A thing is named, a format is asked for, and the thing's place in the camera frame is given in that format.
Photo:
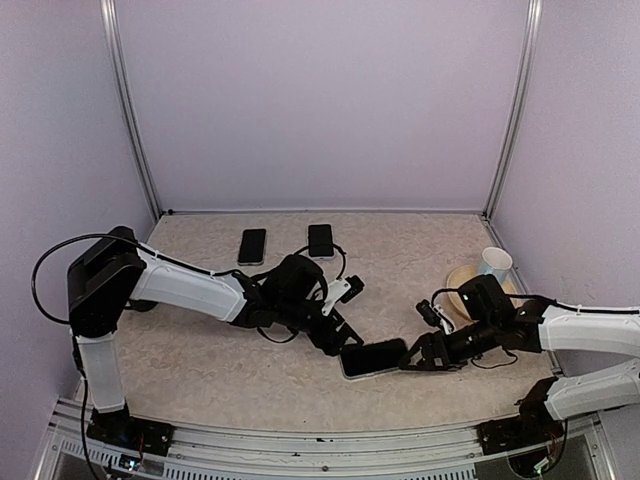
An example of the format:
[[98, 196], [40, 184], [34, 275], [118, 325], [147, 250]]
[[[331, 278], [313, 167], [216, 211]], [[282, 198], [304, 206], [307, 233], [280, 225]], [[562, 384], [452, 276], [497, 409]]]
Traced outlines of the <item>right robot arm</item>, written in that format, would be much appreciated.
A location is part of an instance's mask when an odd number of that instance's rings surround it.
[[625, 362], [574, 377], [539, 381], [521, 404], [511, 433], [523, 444], [535, 442], [553, 421], [639, 401], [639, 311], [584, 308], [540, 295], [507, 294], [491, 274], [478, 275], [456, 293], [471, 325], [452, 333], [420, 336], [399, 362], [404, 371], [457, 371], [494, 349], [529, 353], [592, 351], [625, 356]]

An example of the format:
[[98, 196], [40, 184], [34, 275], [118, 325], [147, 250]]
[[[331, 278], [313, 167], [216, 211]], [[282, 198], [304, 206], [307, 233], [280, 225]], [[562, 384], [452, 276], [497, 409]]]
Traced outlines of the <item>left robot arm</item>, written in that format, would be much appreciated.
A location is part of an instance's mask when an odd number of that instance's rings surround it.
[[247, 329], [282, 325], [330, 357], [364, 343], [336, 309], [358, 295], [363, 282], [356, 276], [328, 281], [320, 265], [300, 252], [248, 276], [171, 258], [125, 226], [92, 238], [94, 245], [67, 270], [69, 323], [94, 409], [102, 414], [99, 424], [118, 444], [140, 434], [139, 421], [125, 411], [115, 347], [117, 323], [128, 306], [167, 304]]

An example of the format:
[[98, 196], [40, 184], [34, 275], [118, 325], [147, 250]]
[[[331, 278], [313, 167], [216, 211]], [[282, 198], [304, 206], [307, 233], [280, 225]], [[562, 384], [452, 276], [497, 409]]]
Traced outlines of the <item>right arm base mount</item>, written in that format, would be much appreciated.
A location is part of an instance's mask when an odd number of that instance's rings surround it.
[[554, 420], [541, 399], [524, 399], [517, 415], [490, 420], [476, 428], [484, 455], [521, 449], [562, 437], [566, 427]]

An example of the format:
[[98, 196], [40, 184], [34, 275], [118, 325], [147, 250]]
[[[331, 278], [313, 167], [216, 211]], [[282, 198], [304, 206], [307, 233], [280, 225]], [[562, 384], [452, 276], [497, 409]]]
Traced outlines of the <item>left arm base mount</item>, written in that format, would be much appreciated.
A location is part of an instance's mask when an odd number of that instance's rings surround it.
[[101, 413], [92, 409], [86, 435], [89, 439], [139, 454], [166, 457], [175, 427], [169, 423], [132, 416], [128, 405], [121, 410]]

